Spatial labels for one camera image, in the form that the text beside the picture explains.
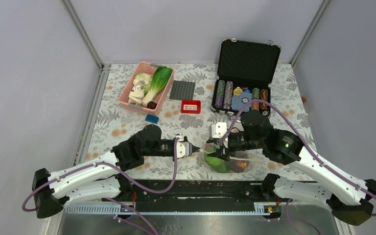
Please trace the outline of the clear zip top bag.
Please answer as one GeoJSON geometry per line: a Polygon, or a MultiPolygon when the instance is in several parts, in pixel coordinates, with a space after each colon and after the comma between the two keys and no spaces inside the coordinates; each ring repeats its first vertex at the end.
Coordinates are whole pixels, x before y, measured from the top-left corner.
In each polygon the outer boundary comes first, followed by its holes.
{"type": "Polygon", "coordinates": [[[262,156],[257,155],[253,151],[235,152],[227,161],[212,157],[210,154],[213,152],[216,152],[214,145],[204,144],[200,148],[200,152],[197,153],[197,157],[205,167],[217,173],[245,173],[266,163],[262,156]]]}

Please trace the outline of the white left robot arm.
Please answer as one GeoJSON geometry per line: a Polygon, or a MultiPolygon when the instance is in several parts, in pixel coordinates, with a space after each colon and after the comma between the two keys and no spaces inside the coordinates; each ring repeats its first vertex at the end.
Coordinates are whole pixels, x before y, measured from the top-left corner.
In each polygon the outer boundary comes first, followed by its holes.
{"type": "Polygon", "coordinates": [[[107,197],[127,201],[132,196],[132,188],[120,183],[117,174],[143,165],[146,156],[171,157],[177,164],[178,159],[200,151],[186,136],[176,135],[171,140],[161,136],[159,126],[147,125],[128,140],[86,163],[53,172],[46,168],[35,171],[31,198],[37,218],[56,215],[73,202],[107,197]]]}

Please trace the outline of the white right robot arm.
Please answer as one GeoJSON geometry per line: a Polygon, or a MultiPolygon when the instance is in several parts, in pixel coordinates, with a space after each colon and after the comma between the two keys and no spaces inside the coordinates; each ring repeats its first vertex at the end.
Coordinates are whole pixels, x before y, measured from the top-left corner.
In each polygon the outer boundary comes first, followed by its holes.
{"type": "Polygon", "coordinates": [[[228,160],[236,152],[260,149],[269,160],[295,168],[314,180],[313,184],[302,183],[269,173],[260,186],[263,199],[307,202],[354,226],[372,217],[374,207],[370,200],[376,195],[375,180],[345,173],[305,146],[296,134],[274,128],[269,118],[258,111],[241,114],[240,121],[243,129],[237,133],[231,132],[225,122],[210,126],[209,142],[216,146],[213,157],[228,160]]]}

